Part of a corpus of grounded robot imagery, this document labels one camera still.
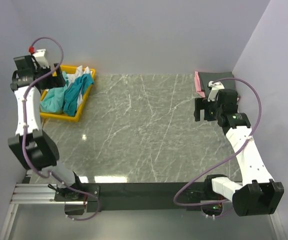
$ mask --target gray marble surface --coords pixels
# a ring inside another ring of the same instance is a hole
[[[89,182],[185,182],[233,153],[216,122],[194,121],[198,96],[192,74],[99,75],[80,121],[50,119],[44,130]],[[209,174],[241,180],[236,159]]]

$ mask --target cable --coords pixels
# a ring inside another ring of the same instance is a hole
[[[262,115],[262,104],[260,102],[260,98],[258,93],[256,92],[256,90],[246,81],[239,79],[239,78],[233,78],[233,77],[226,77],[226,78],[221,78],[219,80],[214,81],[214,83],[216,82],[222,82],[222,81],[226,81],[226,80],[235,80],[241,83],[246,84],[255,94],[257,102],[258,102],[258,117],[257,117],[257,121],[254,125],[254,128],[252,129],[252,131],[249,134],[249,137],[252,136],[254,134],[254,132],[256,131],[258,125],[259,125],[259,121]],[[234,157],[236,157],[238,154],[240,154],[241,151],[244,150],[244,148],[246,147],[247,143],[248,143],[249,139],[247,139],[244,144],[240,147],[240,149],[235,152],[233,155],[229,156],[228,158],[224,159],[223,161],[219,162],[218,164],[215,164],[214,166],[212,166],[211,168],[205,170],[204,172],[202,172],[200,175],[198,175],[197,177],[195,177],[193,180],[191,180],[190,182],[188,182],[187,184],[185,184],[185,186],[183,186],[174,196],[174,203],[178,206],[182,206],[182,207],[194,207],[194,206],[202,206],[202,205],[208,205],[208,204],[219,204],[222,202],[226,202],[228,201],[227,199],[224,200],[219,200],[219,201],[209,201],[209,202],[200,202],[200,203],[180,203],[177,201],[178,196],[184,192],[188,187],[190,187],[196,180],[198,180],[199,178],[201,178],[202,176],[204,176],[205,174],[207,174],[208,172],[212,171],[213,169],[221,166],[222,164],[232,160]]]
[[[27,150],[26,150],[26,138],[27,138],[27,132],[28,132],[28,124],[27,124],[27,106],[26,106],[26,102],[27,102],[27,95],[29,93],[29,91],[31,90],[31,88],[38,82],[40,82],[41,80],[47,78],[48,76],[52,75],[59,67],[60,65],[62,64],[63,60],[64,60],[64,51],[63,51],[63,48],[62,46],[55,40],[53,39],[52,37],[48,37],[48,36],[44,36],[44,37],[40,37],[38,39],[36,39],[35,41],[33,41],[32,45],[29,47],[29,50],[33,50],[33,46],[36,42],[38,42],[39,40],[41,39],[49,39],[51,41],[53,41],[55,44],[57,44],[57,46],[59,47],[60,49],[60,52],[61,52],[61,59],[60,59],[60,62],[59,64],[53,69],[51,70],[50,72],[42,75],[41,77],[37,78],[36,80],[34,80],[32,83],[29,84],[28,88],[26,89],[25,93],[24,93],[24,99],[23,99],[23,110],[24,110],[24,135],[23,135],[23,143],[22,143],[22,150],[23,150],[23,154],[24,154],[24,158],[26,160],[26,163],[27,165],[40,177],[44,178],[44,179],[47,179],[49,178],[50,176],[53,176],[58,182],[62,183],[66,188],[76,192],[76,193],[80,193],[80,194],[84,194],[84,195],[87,195],[93,199],[95,199],[97,201],[97,209],[96,211],[89,217],[86,217],[86,218],[74,218],[72,216],[67,216],[68,218],[72,219],[72,220],[75,220],[75,221],[85,221],[85,220],[89,220],[89,219],[92,219],[99,211],[100,211],[100,202],[99,202],[99,199],[92,195],[91,193],[89,192],[85,192],[85,191],[80,191],[80,190],[77,190],[77,189],[74,189],[72,188],[71,186],[68,186],[58,175],[56,175],[55,172],[52,172],[52,171],[48,171],[47,172],[47,175],[43,175],[42,173],[40,173],[36,168],[35,166],[32,164],[32,162],[30,161],[29,157],[28,157],[28,154],[27,154]]]

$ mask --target yellow plastic tray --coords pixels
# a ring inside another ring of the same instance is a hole
[[[67,74],[74,74],[76,72],[76,66],[67,66],[67,65],[61,65],[60,66],[62,71],[65,71]],[[95,73],[96,70],[90,69],[92,71],[92,78],[95,79]],[[82,104],[78,107],[76,115],[75,116],[68,116],[67,114],[53,114],[53,113],[48,113],[48,112],[42,112],[40,111],[40,116],[45,119],[60,119],[60,120],[65,120],[65,121],[70,121],[70,122],[78,122],[80,119],[80,116],[82,115],[83,108],[85,106],[85,102],[88,98],[88,94],[90,92],[90,89],[92,88],[92,84],[87,88],[85,94],[83,95],[83,102]],[[44,91],[42,94],[40,101],[42,101],[45,96],[47,95],[48,91]]]

